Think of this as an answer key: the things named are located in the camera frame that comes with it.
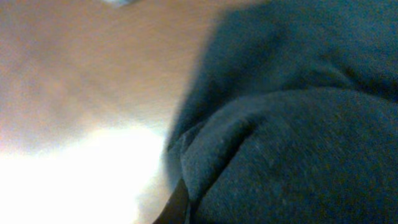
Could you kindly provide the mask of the dark green t-shirt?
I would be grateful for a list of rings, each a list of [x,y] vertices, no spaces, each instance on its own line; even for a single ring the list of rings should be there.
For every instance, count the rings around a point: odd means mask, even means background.
[[[167,168],[186,223],[396,223],[397,2],[227,11]]]

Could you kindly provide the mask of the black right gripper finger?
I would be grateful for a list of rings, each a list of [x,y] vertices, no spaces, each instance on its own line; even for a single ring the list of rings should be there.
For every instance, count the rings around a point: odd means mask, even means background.
[[[184,224],[189,208],[188,189],[183,179],[180,179],[160,215],[153,224]]]

